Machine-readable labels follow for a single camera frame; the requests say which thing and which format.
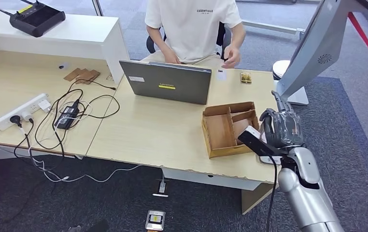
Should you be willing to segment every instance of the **robotic arm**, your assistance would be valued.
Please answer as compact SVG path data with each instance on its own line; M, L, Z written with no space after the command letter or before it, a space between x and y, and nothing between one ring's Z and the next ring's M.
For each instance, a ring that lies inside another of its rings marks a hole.
M272 94L278 112L267 109L260 117L267 144L256 138L250 127L238 139L259 156L282 157L279 188L284 192L302 232L343 232L316 160L304 147L299 116L277 92Z

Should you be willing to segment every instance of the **electric socket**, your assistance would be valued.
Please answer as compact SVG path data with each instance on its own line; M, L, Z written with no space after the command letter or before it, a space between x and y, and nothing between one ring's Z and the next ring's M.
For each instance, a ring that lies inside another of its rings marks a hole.
M38 111L40 109L39 107L39 103L42 102L43 100L48 100L48 95L46 93L42 93L39 96L37 96L36 98L28 101L27 103L19 106L18 108L12 110L11 112L9 112L8 114L0 117L0 130L4 131L6 129L8 129L9 127L11 127L12 125L15 125L14 123L12 123L10 121L10 118L12 116L18 115L20 116L20 119L22 120L22 113L24 112L28 112L30 114L35 113L36 111Z

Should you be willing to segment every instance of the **hand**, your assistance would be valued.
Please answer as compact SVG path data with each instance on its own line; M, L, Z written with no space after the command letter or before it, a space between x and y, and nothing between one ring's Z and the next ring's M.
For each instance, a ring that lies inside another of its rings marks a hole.
M171 63L171 64L181 64L180 60L178 59L177 55L175 54L175 52L167 47L166 49L161 51L164 55L164 59L166 60L166 63Z
M229 45L224 50L224 58L228 59L224 62L224 69L233 69L241 61L241 54L236 46Z

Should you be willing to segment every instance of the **gray laptop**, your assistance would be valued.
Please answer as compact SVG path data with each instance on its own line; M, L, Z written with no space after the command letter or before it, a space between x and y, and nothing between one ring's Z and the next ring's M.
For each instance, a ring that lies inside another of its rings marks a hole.
M210 69L124 60L120 65L136 95L207 104Z

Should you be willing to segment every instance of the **gray carpet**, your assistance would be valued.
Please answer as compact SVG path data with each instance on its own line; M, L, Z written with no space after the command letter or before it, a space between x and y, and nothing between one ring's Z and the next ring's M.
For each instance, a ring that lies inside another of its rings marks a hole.
M316 78L310 85L307 107L296 107L303 121L308 148L314 152L325 187L346 231L368 231L368 142L352 114L353 108L339 79ZM49 163L57 157L47 158ZM66 159L58 174L89 173L105 178L115 168L130 164L86 158ZM116 173L99 184L88 179L74 183L47 181L39 186L23 212L0 232L58 232L81 225L82 231L106 219L112 232L144 231L147 210L167 212L169 232L260 232L265 230L269 199L245 216L240 214L240 190L184 181L170 181L168 198L153 197L157 168L139 167ZM0 160L0 222L16 214L41 173L20 160ZM275 194L272 231L297 230L291 210L279 191Z

